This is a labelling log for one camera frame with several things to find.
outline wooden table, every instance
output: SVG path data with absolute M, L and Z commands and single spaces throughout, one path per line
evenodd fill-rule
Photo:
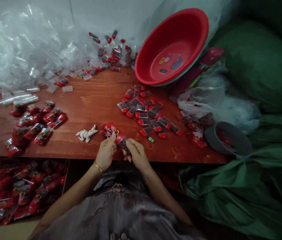
M 195 148 L 187 140 L 186 133 L 189 130 L 179 122 L 180 109 L 176 103 L 168 99 L 169 96 L 163 89 L 146 87 L 152 92 L 152 98 L 164 102 L 165 105 L 160 112 L 183 129 L 185 134 L 176 136 L 168 130 L 169 139 L 160 139 L 153 133 L 151 137 L 155 140 L 154 143 L 140 136 L 141 127 L 137 124 L 137 120 L 126 117 L 116 105 L 124 98 L 127 89 L 133 89 L 135 84 L 139 84 L 130 67 L 121 67 L 119 73 L 110 70 L 99 72 L 86 82 L 79 78 L 69 79 L 68 86 L 73 86 L 73 92 L 63 93 L 59 88 L 54 93 L 49 93 L 46 87 L 41 87 L 41 91 L 35 93 L 39 97 L 36 106 L 42 108 L 45 101 L 52 100 L 67 114 L 68 120 L 54 130 L 44 147 L 30 143 L 23 157 L 95 159 L 99 144 L 104 139 L 96 133 L 89 143 L 81 142 L 76 133 L 83 129 L 88 131 L 94 124 L 100 130 L 100 124 L 112 121 L 128 138 L 134 138 L 144 145 L 150 161 L 227 163 L 226 156 L 209 147 Z M 6 156 L 4 142 L 12 137 L 13 128 L 18 121 L 18 118 L 9 115 L 10 109 L 11 106 L 0 105 L 0 156 Z M 115 154 L 114 159 L 121 160 L 122 156 L 120 150 Z

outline red plastic bowl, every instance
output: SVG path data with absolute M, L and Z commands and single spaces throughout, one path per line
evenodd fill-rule
M 169 16 L 151 32 L 138 52 L 137 79 L 151 86 L 177 80 L 198 58 L 208 32 L 208 18 L 197 8 Z

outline person's left hand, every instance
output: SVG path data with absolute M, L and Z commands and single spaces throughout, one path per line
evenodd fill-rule
M 105 139 L 100 144 L 100 149 L 98 150 L 96 156 L 96 164 L 103 170 L 107 170 L 112 163 L 113 154 L 117 150 L 117 144 L 115 143 L 116 135 L 112 133 L 111 137 Z

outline hand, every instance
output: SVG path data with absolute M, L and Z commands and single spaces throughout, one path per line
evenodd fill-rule
M 151 169 L 151 165 L 149 163 L 147 155 L 145 154 L 144 147 L 142 144 L 140 144 L 133 138 L 129 138 L 126 141 L 126 146 L 130 150 L 132 157 L 127 155 L 127 152 L 123 150 L 125 161 L 133 161 L 134 165 L 140 172 L 144 172 L 148 169 Z
M 117 144 L 115 143 L 116 135 L 112 133 L 111 137 L 105 139 L 100 144 L 100 149 L 98 150 L 96 156 L 96 164 L 103 170 L 107 170 L 112 163 L 113 154 L 117 150 Z

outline person's right hand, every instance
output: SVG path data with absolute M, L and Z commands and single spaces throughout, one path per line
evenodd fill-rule
M 127 152 L 123 150 L 125 161 L 133 161 L 134 165 L 140 172 L 146 171 L 151 168 L 150 162 L 147 155 L 145 154 L 142 144 L 140 144 L 133 138 L 129 138 L 126 141 L 126 146 L 130 150 L 132 157 L 130 155 L 127 155 Z

